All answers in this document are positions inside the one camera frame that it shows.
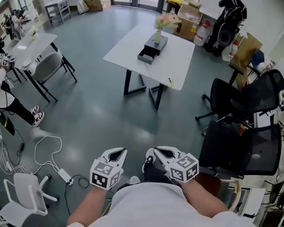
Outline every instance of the floor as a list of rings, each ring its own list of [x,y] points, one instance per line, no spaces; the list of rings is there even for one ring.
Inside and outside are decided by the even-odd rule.
[[[128,149],[124,175],[141,176],[141,167],[146,151],[155,146],[174,146],[198,157],[202,145],[201,129],[209,118],[196,122],[197,114],[210,111],[203,93],[210,94],[214,78],[229,81],[231,70],[221,58],[196,47],[181,91],[164,91],[158,112],[154,110],[148,92],[123,96],[126,70],[103,60],[107,52],[137,24],[155,26],[158,14],[152,11],[113,6],[104,12],[74,13],[65,24],[52,27],[46,22],[41,30],[56,34],[55,44],[75,67],[78,83],[61,69],[45,85],[58,98],[48,104],[32,84],[14,83],[13,93],[28,109],[39,105],[46,116],[41,128],[62,139],[62,151],[54,159],[70,176],[80,174],[89,178],[90,167],[95,158],[105,150],[115,147]],[[52,51],[49,48],[44,54]],[[138,83],[138,75],[132,75],[131,87]],[[146,80],[147,85],[156,85]],[[34,146],[30,126],[17,115],[9,115],[14,126],[21,132],[26,146],[21,165],[35,171]],[[12,137],[3,131],[3,140],[11,158],[16,161],[16,152],[21,143],[18,135]],[[51,159],[51,153],[59,148],[59,141],[45,139],[37,149],[37,161]],[[65,182],[51,166],[39,172],[39,181],[52,175],[46,193],[60,196],[58,203],[51,204],[48,215],[31,216],[25,223],[29,226],[65,226],[68,213],[64,200]],[[0,169],[0,191],[4,191],[3,179],[12,181]],[[68,188],[68,203],[72,212],[82,201],[87,189],[79,187],[77,180]],[[2,205],[7,203],[0,192]]]

